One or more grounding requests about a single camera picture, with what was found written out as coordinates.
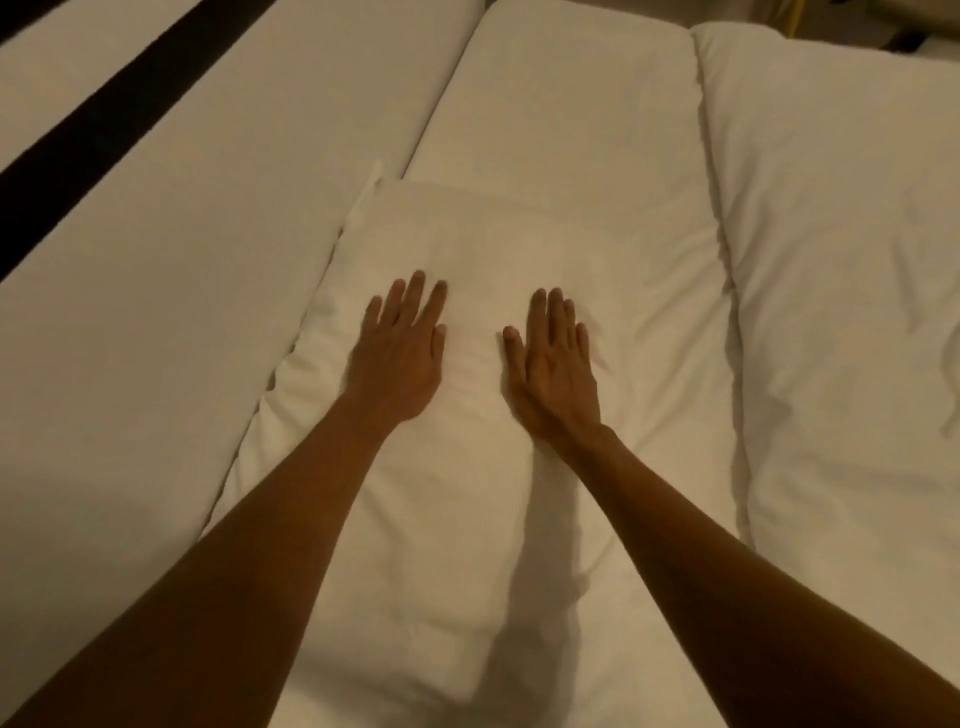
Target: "right hand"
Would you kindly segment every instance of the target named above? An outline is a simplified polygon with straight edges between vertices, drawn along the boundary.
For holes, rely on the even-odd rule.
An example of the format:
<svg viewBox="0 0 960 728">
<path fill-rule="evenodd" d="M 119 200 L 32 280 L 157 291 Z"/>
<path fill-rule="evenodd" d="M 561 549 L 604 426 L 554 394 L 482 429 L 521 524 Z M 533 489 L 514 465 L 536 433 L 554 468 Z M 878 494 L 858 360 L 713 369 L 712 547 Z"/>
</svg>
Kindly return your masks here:
<svg viewBox="0 0 960 728">
<path fill-rule="evenodd" d="M 516 418 L 554 450 L 600 425 L 597 383 L 590 370 L 587 327 L 577 323 L 573 301 L 559 288 L 541 289 L 530 300 L 527 342 L 513 327 L 503 329 L 508 401 Z"/>
</svg>

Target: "pillowcase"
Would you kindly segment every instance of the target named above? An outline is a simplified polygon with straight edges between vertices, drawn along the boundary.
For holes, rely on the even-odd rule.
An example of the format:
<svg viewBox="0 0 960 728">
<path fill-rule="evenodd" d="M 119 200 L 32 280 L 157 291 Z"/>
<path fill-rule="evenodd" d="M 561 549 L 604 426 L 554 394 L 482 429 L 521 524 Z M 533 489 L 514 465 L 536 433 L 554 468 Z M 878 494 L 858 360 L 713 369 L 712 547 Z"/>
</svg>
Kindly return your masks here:
<svg viewBox="0 0 960 728">
<path fill-rule="evenodd" d="M 960 684 L 960 66 L 696 38 L 756 548 Z"/>
<path fill-rule="evenodd" d="M 449 281 L 444 381 L 373 464 L 276 725 L 722 725 L 606 517 L 501 392 L 499 332 L 560 285 L 590 329 L 605 422 L 627 423 L 620 255 L 531 208 L 431 184 L 384 182 L 351 216 L 215 520 L 321 418 L 370 298 L 417 268 L 428 288 Z M 644 673 L 657 678 L 638 687 Z"/>
</svg>

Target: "left hand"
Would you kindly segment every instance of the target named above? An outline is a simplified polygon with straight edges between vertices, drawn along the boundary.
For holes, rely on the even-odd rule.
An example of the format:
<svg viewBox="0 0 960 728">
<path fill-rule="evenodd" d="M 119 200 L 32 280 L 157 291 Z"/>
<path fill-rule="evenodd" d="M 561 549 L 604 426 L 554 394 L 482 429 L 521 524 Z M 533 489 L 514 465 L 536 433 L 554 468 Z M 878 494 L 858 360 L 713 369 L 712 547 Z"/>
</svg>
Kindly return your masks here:
<svg viewBox="0 0 960 728">
<path fill-rule="evenodd" d="M 446 282 L 434 286 L 418 318 L 425 282 L 417 271 L 409 285 L 395 280 L 386 301 L 374 296 L 350 355 L 343 400 L 384 436 L 422 413 L 440 386 L 446 327 L 437 322 Z"/>
</svg>

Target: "white fabric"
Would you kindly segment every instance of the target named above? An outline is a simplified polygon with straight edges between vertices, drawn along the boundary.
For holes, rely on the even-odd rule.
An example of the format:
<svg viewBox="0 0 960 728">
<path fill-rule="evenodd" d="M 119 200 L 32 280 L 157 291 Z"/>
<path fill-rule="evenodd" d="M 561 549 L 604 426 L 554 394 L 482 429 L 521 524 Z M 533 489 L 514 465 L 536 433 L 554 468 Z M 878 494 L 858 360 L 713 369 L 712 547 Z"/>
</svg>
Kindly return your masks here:
<svg viewBox="0 0 960 728">
<path fill-rule="evenodd" d="M 637 414 L 628 442 L 734 531 L 733 496 L 748 478 L 734 411 L 740 347 L 698 73 L 684 28 L 561 0 L 497 0 L 405 179 L 540 206 L 629 246 L 634 262 L 617 271 Z"/>
<path fill-rule="evenodd" d="M 278 2 L 0 285 L 0 719 L 195 541 L 482 10 Z"/>
<path fill-rule="evenodd" d="M 337 545 L 274 726 L 721 725 L 602 512 L 501 394 L 497 333 L 559 284 L 592 331 L 606 422 L 638 413 L 623 348 L 636 259 L 516 203 L 385 184 L 349 226 L 231 469 L 221 518 L 339 391 L 370 297 L 447 279 L 444 381 L 378 455 Z"/>
<path fill-rule="evenodd" d="M 69 0 L 0 45 L 0 169 L 198 0 Z"/>
<path fill-rule="evenodd" d="M 960 684 L 960 67 L 696 37 L 756 547 Z"/>
</svg>

